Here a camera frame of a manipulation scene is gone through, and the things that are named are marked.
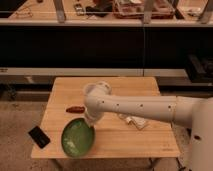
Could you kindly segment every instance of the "green plate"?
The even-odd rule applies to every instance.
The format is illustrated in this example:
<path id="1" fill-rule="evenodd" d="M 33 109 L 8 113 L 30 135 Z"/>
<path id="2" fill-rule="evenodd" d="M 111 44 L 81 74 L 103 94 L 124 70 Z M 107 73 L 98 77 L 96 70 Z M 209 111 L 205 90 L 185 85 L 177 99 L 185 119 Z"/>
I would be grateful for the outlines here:
<path id="1" fill-rule="evenodd" d="M 89 127 L 83 118 L 77 118 L 69 122 L 64 128 L 61 144 L 68 156 L 81 157 L 90 150 L 94 139 L 94 127 Z"/>

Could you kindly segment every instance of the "black phone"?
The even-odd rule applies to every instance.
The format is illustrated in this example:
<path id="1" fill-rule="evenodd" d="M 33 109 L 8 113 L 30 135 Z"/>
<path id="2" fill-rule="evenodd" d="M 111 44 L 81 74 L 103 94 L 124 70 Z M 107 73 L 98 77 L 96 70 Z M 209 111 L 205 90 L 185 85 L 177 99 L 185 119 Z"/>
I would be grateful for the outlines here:
<path id="1" fill-rule="evenodd" d="M 50 143 L 50 138 L 38 126 L 33 128 L 28 133 L 40 148 L 44 148 Z"/>

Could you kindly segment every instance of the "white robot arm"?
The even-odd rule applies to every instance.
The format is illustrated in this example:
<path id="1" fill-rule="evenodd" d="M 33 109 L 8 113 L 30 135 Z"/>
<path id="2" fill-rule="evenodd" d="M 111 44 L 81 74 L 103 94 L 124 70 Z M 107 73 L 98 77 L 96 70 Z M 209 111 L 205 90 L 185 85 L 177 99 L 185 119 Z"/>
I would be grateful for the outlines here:
<path id="1" fill-rule="evenodd" d="M 85 120 L 94 125 L 104 112 L 115 112 L 175 123 L 192 129 L 188 170 L 213 168 L 213 98 L 176 96 L 115 96 L 106 82 L 85 87 Z"/>

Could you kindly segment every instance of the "floor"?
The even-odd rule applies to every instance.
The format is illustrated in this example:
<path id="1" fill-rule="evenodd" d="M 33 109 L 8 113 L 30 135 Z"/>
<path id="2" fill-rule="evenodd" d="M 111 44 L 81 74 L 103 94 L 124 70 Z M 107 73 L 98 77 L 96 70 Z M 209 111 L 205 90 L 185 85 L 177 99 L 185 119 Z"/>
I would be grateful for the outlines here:
<path id="1" fill-rule="evenodd" d="M 30 157 L 33 141 L 28 131 L 39 125 L 47 104 L 49 91 L 18 91 L 14 99 L 8 92 L 0 92 L 0 171 L 54 171 L 55 165 L 48 159 Z M 185 166 L 188 156 L 189 137 L 184 128 L 173 125 L 177 143 L 181 151 L 178 161 Z M 64 170 L 146 170 L 148 159 L 99 159 L 99 160 L 58 160 Z M 177 171 L 178 162 L 174 158 L 163 158 L 155 171 Z"/>

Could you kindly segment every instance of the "brown food item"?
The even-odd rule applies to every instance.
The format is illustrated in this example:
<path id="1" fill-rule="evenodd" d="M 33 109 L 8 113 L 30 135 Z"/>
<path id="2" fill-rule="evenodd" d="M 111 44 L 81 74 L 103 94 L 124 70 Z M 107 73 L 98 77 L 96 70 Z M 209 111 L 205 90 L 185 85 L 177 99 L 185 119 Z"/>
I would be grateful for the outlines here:
<path id="1" fill-rule="evenodd" d="M 85 107 L 83 106 L 72 106 L 66 109 L 66 112 L 69 113 L 84 113 Z"/>

